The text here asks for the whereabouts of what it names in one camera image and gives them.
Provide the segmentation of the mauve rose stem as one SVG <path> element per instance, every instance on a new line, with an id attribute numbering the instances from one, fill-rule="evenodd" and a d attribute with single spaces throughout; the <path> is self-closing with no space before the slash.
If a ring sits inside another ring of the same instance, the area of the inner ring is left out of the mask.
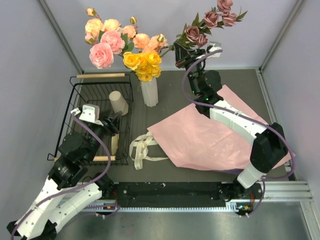
<path id="1" fill-rule="evenodd" d="M 187 49 L 200 49 L 208 44 L 208 35 L 213 29 L 233 27 L 242 22 L 247 12 L 232 12 L 232 0 L 217 0 L 216 6 L 204 13 L 203 18 L 197 14 L 190 25 L 185 24 L 181 34 L 176 36 L 176 42 Z"/>

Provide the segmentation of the cream printed ribbon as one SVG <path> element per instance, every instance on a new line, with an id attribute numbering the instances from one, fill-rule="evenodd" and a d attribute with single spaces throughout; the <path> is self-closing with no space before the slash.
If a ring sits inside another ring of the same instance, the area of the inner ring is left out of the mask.
<path id="1" fill-rule="evenodd" d="M 149 157 L 149 146 L 158 145 L 158 142 L 154 138 L 151 131 L 146 134 L 138 136 L 129 145 L 129 157 L 134 162 L 134 168 L 136 170 L 143 169 L 143 160 L 158 162 L 163 160 L 168 160 L 168 157 Z"/>

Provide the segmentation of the yellow rose stem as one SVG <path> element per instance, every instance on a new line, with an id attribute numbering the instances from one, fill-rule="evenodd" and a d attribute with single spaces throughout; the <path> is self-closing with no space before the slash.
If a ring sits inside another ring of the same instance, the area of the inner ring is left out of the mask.
<path id="1" fill-rule="evenodd" d="M 153 78 L 161 75 L 160 64 L 162 59 L 156 52 L 152 53 L 132 53 L 123 54 L 124 65 L 132 70 L 141 82 L 150 82 Z"/>

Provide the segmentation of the peach rose stem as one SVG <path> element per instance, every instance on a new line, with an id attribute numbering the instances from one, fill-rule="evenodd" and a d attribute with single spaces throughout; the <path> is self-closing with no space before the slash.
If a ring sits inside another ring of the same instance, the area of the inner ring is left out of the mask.
<path id="1" fill-rule="evenodd" d="M 166 37 L 161 33 L 149 37 L 146 33 L 138 33 L 137 19 L 131 16 L 130 25 L 122 28 L 122 34 L 127 36 L 129 43 L 133 44 L 140 53 L 158 53 L 169 47 Z"/>
<path id="2" fill-rule="evenodd" d="M 109 32 L 109 31 L 116 31 L 122 32 L 121 24 L 116 19 L 107 19 L 102 21 L 99 14 L 96 12 L 94 8 L 87 8 L 86 14 L 90 17 L 90 19 L 85 24 L 85 43 L 88 45 L 94 45 L 98 43 L 99 37 L 101 33 Z"/>

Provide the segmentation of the pink rose stem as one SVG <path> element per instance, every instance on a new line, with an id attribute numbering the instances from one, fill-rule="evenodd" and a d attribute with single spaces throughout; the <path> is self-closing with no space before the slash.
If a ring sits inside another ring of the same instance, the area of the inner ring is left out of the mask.
<path id="1" fill-rule="evenodd" d="M 131 52 L 134 48 L 134 43 L 128 39 L 128 35 L 118 31 L 100 31 L 97 37 L 87 34 L 85 41 L 91 45 L 89 59 L 97 69 L 110 68 L 115 55 L 123 56 L 125 52 Z"/>

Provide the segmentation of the pink wrapping paper sheet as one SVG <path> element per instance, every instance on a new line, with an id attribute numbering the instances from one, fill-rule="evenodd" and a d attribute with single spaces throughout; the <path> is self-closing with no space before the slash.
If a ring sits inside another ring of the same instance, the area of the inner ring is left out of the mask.
<path id="1" fill-rule="evenodd" d="M 176 167 L 233 171 L 250 163 L 251 145 L 227 126 L 198 113 L 193 103 L 147 129 Z"/>

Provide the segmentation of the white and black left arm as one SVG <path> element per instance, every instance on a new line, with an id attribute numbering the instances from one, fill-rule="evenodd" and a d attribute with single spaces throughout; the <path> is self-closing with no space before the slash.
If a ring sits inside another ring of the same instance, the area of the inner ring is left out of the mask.
<path id="1" fill-rule="evenodd" d="M 121 116 L 121 111 L 100 115 L 98 111 L 77 108 L 71 112 L 86 134 L 72 131 L 64 137 L 58 148 L 61 156 L 54 162 L 39 195 L 24 216 L 7 225 L 12 239 L 18 236 L 23 240 L 53 240 L 87 205 L 113 194 L 114 182 L 106 171 L 81 186 L 78 182 L 88 172 L 86 164 L 94 160 L 100 147 L 105 150 L 106 160 L 112 160 L 104 139 L 119 133 Z"/>

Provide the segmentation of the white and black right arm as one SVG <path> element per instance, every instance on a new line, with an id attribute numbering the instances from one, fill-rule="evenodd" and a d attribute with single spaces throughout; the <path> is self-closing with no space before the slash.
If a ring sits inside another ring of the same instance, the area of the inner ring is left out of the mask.
<path id="1" fill-rule="evenodd" d="M 207 49 L 191 49 L 175 41 L 173 49 L 176 67 L 186 70 L 182 83 L 189 82 L 191 92 L 197 97 L 192 101 L 197 111 L 225 125 L 251 145 L 247 167 L 233 180 L 231 190 L 219 191 L 224 201 L 245 198 L 257 181 L 290 153 L 283 128 L 277 122 L 268 125 L 248 117 L 218 94 L 222 89 L 220 74 L 216 70 L 205 71 L 206 59 L 222 52 L 218 44 L 212 43 Z"/>

